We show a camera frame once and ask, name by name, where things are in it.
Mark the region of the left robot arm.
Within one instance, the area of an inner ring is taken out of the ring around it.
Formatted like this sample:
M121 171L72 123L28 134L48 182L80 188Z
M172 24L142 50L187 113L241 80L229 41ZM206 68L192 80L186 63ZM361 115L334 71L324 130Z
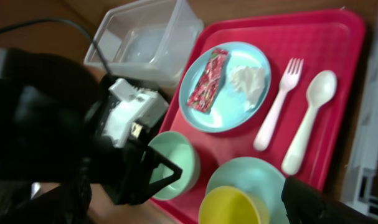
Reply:
M57 184L0 223L88 223L92 184L138 205L181 177L141 141L115 146L99 133L115 80L58 55L0 49L0 180Z

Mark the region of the red snack wrapper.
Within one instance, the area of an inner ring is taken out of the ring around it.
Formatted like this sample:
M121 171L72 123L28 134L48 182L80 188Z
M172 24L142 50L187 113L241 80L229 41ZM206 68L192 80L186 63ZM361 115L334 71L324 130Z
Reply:
M207 63L196 87L192 91L186 105L197 111L206 113L214 101L222 76L222 67L227 60L229 52L215 48Z

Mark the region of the white tissue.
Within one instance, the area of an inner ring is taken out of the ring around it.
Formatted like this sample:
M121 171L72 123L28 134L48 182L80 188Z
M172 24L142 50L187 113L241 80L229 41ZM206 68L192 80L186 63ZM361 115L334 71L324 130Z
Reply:
M229 78L237 92L245 95L244 110L252 110L257 105L265 88L265 70L261 67L235 67Z

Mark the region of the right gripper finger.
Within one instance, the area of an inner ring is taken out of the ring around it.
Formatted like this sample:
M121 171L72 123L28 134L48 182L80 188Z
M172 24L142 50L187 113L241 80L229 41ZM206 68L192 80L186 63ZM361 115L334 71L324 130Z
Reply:
M281 200L290 224L378 224L377 220L324 197L293 176L286 178Z

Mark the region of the yellow cup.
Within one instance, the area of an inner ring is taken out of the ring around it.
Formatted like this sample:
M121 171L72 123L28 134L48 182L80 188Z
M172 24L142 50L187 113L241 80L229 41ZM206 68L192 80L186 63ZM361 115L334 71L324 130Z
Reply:
M231 186L211 190L199 209L198 224L269 223L269 211L262 200Z

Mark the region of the green bowl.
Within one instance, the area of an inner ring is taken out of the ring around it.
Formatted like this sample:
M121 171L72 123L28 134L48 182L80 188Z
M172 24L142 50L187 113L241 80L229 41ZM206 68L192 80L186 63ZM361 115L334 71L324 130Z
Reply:
M182 169L181 177L162 188L153 198L171 200L186 193L196 184L201 163L197 151L185 136L179 132L166 131L152 139L149 146Z

